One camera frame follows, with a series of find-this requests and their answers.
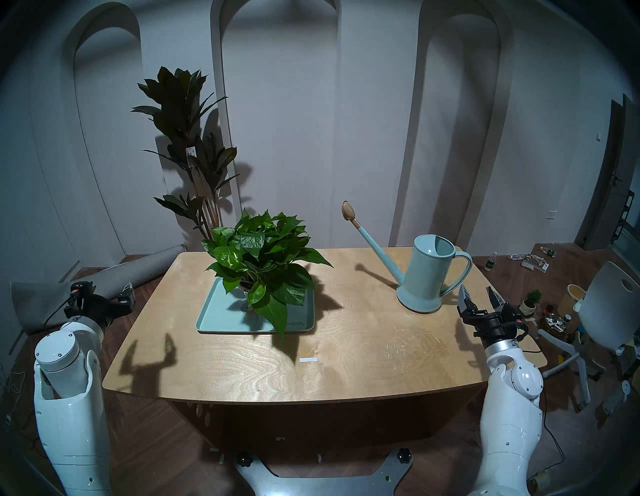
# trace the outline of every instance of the light blue watering can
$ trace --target light blue watering can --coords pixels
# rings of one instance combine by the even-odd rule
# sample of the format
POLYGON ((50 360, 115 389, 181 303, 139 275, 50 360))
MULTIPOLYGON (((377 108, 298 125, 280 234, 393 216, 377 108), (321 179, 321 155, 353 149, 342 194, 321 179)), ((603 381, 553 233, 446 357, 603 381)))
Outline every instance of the light blue watering can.
POLYGON ((448 239, 436 234, 421 234, 413 242, 411 261, 406 274, 373 241, 373 238, 356 220, 356 214, 348 202, 342 204, 342 215, 360 231, 362 237, 380 257, 382 263, 391 272, 398 283, 396 296, 404 306, 415 312, 435 312, 442 305, 442 297, 450 293, 464 281, 471 270, 473 260, 467 252, 457 252, 448 239), (444 285, 451 261, 455 257, 467 259, 467 267, 462 275, 450 286, 444 285))

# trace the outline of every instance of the gray rolled mat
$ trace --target gray rolled mat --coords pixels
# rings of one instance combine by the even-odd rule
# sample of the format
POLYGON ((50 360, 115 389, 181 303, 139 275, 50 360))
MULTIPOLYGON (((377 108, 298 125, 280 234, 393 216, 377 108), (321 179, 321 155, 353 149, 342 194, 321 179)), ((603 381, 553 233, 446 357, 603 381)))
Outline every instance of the gray rolled mat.
MULTIPOLYGON (((179 244, 173 248, 116 265, 79 280, 93 281, 95 293, 110 300, 120 294, 122 288, 129 282, 136 287, 164 274, 175 258, 184 251, 184 246, 179 244)), ((45 320, 69 297, 71 285, 74 282, 52 284, 10 282, 13 309, 22 329, 27 334, 42 330, 45 320)), ((64 310, 60 308, 49 319, 47 327, 59 326, 66 321, 64 310)))

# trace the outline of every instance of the watering can handle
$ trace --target watering can handle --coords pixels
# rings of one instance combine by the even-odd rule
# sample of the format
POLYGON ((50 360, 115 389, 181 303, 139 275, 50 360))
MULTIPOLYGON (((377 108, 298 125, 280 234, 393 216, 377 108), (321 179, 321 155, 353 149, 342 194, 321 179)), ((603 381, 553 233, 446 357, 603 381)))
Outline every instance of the watering can handle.
POLYGON ((473 265, 474 261, 471 259, 471 255, 469 255, 467 252, 456 252, 453 255, 453 258, 456 257, 464 257, 467 259, 467 267, 462 271, 462 275, 456 279, 456 281, 450 285, 447 286, 446 288, 443 288, 442 291, 440 292, 440 296, 444 296, 447 293, 450 293, 451 291, 453 291, 455 288, 458 287, 458 285, 464 281, 465 277, 468 276, 469 271, 471 270, 471 265, 473 265))

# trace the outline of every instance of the water bottle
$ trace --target water bottle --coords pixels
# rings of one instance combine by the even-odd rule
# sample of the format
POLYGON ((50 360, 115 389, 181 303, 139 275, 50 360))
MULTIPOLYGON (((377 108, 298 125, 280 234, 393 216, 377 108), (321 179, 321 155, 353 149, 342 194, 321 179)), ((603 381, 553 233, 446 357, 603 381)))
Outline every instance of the water bottle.
POLYGON ((498 256, 498 252, 493 252, 493 255, 491 255, 491 257, 486 261, 486 264, 484 264, 484 270, 489 271, 493 269, 496 256, 498 256))

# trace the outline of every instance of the tray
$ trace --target tray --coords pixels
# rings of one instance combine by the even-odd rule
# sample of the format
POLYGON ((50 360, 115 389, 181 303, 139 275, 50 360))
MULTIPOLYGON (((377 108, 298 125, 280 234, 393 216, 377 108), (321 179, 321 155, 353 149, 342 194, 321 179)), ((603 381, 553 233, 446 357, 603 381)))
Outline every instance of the tray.
MULTIPOLYGON (((275 333, 273 325, 255 312, 245 312, 246 296, 240 288, 225 292, 222 279, 216 277, 202 305, 196 321, 196 329, 204 334, 227 333, 275 333)), ((287 305, 287 328, 285 332, 305 332, 316 325, 314 291, 307 289, 305 304, 287 305)))

